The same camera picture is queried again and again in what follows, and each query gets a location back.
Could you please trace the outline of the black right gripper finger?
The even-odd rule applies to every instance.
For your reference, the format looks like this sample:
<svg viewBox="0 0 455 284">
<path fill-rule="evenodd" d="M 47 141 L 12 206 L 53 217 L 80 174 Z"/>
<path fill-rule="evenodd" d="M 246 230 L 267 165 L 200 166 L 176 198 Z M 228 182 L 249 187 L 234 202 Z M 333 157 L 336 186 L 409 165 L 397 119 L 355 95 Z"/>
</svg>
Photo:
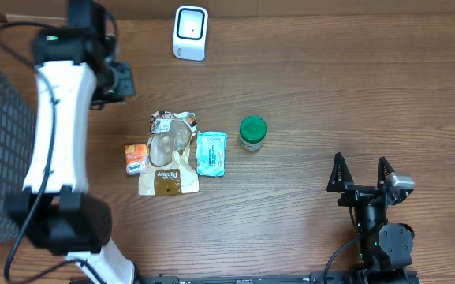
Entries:
<svg viewBox="0 0 455 284">
<path fill-rule="evenodd" d="M 382 185 L 392 185 L 393 175 L 395 174 L 395 170 L 389 164 L 385 157 L 380 157 L 378 160 L 378 186 Z"/>
<path fill-rule="evenodd" d="M 354 181 L 345 158 L 342 153 L 338 152 L 334 156 L 333 169 L 326 190 L 327 192 L 346 192 L 353 186 Z"/>
</svg>

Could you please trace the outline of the orange white small packet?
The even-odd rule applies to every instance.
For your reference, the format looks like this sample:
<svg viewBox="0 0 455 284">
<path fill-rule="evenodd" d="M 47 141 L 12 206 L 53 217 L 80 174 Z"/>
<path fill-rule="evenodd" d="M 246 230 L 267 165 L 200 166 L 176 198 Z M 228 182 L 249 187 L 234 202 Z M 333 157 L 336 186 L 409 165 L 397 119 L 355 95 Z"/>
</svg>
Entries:
<svg viewBox="0 0 455 284">
<path fill-rule="evenodd" d="M 139 175 L 147 173 L 148 147 L 146 144 L 133 144 L 125 146 L 126 173 L 128 175 Z"/>
</svg>

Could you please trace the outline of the green lid jar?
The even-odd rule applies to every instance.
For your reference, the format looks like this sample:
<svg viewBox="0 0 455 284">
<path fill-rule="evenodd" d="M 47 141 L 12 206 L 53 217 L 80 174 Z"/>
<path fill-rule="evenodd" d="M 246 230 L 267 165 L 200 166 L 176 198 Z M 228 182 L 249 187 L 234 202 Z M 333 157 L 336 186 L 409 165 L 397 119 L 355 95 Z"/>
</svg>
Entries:
<svg viewBox="0 0 455 284">
<path fill-rule="evenodd" d="M 267 124 L 260 116 L 247 116 L 240 124 L 240 144 L 246 151 L 258 151 L 267 135 Z"/>
</svg>

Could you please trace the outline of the beige snack bag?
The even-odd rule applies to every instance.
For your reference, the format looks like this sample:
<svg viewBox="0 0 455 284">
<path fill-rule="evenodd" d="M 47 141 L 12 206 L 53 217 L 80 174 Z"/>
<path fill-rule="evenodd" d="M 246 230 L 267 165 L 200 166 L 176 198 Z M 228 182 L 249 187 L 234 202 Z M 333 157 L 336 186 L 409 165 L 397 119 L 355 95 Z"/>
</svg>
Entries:
<svg viewBox="0 0 455 284">
<path fill-rule="evenodd" d="M 148 170 L 139 176 L 141 196 L 176 196 L 199 191 L 197 172 L 189 164 L 197 134 L 193 112 L 157 111 L 150 119 Z"/>
</svg>

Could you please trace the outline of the green toilet tissue pack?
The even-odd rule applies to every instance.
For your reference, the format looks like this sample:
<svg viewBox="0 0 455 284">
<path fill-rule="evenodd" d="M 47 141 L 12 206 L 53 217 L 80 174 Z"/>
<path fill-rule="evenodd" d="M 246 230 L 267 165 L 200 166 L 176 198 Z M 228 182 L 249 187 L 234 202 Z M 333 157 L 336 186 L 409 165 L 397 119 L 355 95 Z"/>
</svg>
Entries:
<svg viewBox="0 0 455 284">
<path fill-rule="evenodd" d="M 198 132 L 196 146 L 197 173 L 201 176 L 223 177 L 226 164 L 224 132 Z"/>
</svg>

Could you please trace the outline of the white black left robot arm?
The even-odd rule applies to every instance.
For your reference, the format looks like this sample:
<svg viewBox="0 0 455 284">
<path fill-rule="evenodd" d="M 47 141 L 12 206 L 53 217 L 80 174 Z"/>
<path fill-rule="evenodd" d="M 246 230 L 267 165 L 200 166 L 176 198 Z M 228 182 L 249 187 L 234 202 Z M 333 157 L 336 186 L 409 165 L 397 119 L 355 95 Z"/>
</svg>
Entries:
<svg viewBox="0 0 455 284">
<path fill-rule="evenodd" d="M 112 240 L 107 203 L 90 196 L 88 115 L 135 94 L 130 65 L 118 62 L 114 17 L 92 0 L 71 1 L 62 27 L 41 24 L 32 43 L 39 95 L 32 161 L 22 190 L 4 207 L 19 238 L 77 265 L 89 283 L 137 283 L 136 265 Z"/>
</svg>

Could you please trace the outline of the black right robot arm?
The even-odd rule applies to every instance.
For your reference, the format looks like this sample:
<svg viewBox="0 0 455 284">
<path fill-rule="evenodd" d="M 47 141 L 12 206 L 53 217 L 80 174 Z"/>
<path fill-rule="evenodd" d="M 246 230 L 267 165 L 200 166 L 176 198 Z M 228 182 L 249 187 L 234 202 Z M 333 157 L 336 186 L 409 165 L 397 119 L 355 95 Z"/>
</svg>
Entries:
<svg viewBox="0 0 455 284">
<path fill-rule="evenodd" d="M 378 161 L 377 184 L 355 185 L 342 153 L 334 164 L 326 190 L 341 195 L 339 207 L 349 209 L 357 235 L 338 248 L 323 271 L 323 282 L 329 282 L 329 271 L 339 254 L 359 245 L 361 262 L 342 275 L 344 283 L 418 283 L 417 273 L 409 273 L 415 238 L 413 228 L 404 223 L 390 223 L 388 207 L 402 203 L 413 191 L 415 182 L 408 175 L 396 173 L 386 158 Z"/>
</svg>

